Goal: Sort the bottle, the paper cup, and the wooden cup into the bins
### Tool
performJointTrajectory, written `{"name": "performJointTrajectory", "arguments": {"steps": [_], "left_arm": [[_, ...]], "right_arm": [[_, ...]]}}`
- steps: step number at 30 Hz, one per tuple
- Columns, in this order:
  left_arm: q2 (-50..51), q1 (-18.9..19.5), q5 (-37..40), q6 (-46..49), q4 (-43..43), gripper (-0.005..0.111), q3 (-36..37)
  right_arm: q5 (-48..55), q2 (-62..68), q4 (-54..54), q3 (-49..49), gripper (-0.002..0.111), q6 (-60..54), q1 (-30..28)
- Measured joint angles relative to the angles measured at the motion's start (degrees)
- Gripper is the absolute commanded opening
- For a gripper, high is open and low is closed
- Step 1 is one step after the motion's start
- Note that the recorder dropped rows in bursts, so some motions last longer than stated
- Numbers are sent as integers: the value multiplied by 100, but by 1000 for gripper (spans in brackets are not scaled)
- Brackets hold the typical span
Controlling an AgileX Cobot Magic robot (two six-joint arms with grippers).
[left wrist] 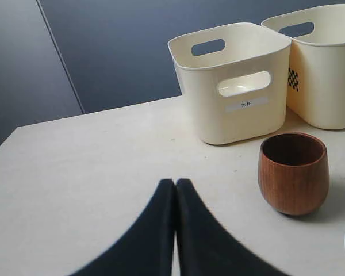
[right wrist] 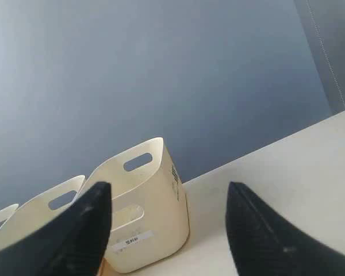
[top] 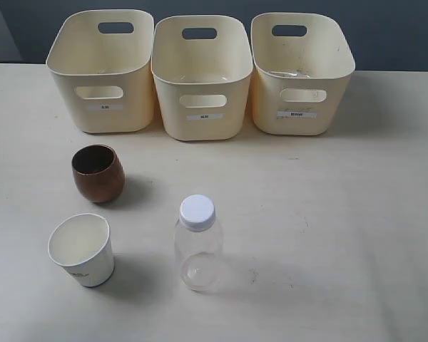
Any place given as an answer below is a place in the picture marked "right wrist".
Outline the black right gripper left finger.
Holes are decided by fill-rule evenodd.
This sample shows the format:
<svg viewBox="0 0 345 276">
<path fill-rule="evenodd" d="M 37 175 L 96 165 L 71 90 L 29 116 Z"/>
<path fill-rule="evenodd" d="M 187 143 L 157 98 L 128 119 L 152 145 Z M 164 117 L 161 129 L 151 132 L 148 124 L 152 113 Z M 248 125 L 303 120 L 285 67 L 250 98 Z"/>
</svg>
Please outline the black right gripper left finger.
<svg viewBox="0 0 345 276">
<path fill-rule="evenodd" d="M 0 275 L 97 275 L 112 226 L 112 187 L 97 182 L 52 219 L 23 206 L 0 227 Z"/>
</svg>

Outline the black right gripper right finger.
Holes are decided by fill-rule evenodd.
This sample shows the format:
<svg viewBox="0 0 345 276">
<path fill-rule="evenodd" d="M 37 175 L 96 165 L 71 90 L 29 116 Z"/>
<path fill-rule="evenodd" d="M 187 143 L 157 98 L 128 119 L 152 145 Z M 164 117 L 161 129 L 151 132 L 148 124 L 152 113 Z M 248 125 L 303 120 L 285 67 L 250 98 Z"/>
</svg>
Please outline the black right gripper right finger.
<svg viewBox="0 0 345 276">
<path fill-rule="evenodd" d="M 295 227 L 241 182 L 229 183 L 225 228 L 239 275 L 345 275 L 345 255 Z"/>
</svg>

